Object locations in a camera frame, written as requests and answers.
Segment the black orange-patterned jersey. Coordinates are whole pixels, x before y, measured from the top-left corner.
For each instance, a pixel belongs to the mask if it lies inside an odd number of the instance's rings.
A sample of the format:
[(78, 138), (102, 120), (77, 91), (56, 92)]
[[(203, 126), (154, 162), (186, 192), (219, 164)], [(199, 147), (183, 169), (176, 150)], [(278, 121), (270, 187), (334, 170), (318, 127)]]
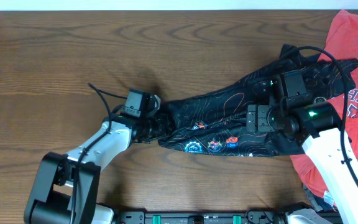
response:
[(343, 84), (356, 84), (351, 72), (358, 59), (340, 60), (338, 65), (304, 57), (295, 46), (284, 45), (280, 59), (256, 70), (222, 90), (164, 103), (173, 118), (171, 135), (158, 141), (168, 149), (215, 156), (289, 156), (302, 154), (296, 142), (280, 131), (272, 133), (246, 128), (249, 105), (262, 105), (269, 99), (270, 78), (300, 70), (306, 89), (314, 98), (331, 99), (344, 92)]

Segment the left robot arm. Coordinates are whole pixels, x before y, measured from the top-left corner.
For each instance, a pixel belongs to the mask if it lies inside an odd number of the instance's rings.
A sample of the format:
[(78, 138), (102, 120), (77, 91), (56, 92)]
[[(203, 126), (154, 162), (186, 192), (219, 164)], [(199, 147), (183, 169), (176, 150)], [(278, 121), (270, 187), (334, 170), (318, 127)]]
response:
[(131, 90), (100, 129), (64, 154), (42, 158), (24, 212), (25, 223), (114, 223), (114, 210), (97, 203), (101, 172), (134, 142), (168, 136), (172, 125), (157, 95)]

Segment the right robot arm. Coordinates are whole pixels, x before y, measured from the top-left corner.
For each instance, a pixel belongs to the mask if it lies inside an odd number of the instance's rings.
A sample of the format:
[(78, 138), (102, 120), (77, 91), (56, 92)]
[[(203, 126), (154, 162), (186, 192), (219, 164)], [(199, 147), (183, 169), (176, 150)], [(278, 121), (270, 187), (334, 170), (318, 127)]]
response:
[(299, 105), (287, 112), (280, 105), (250, 105), (247, 128), (281, 131), (294, 140), (321, 174), (342, 222), (358, 223), (358, 160), (333, 105)]

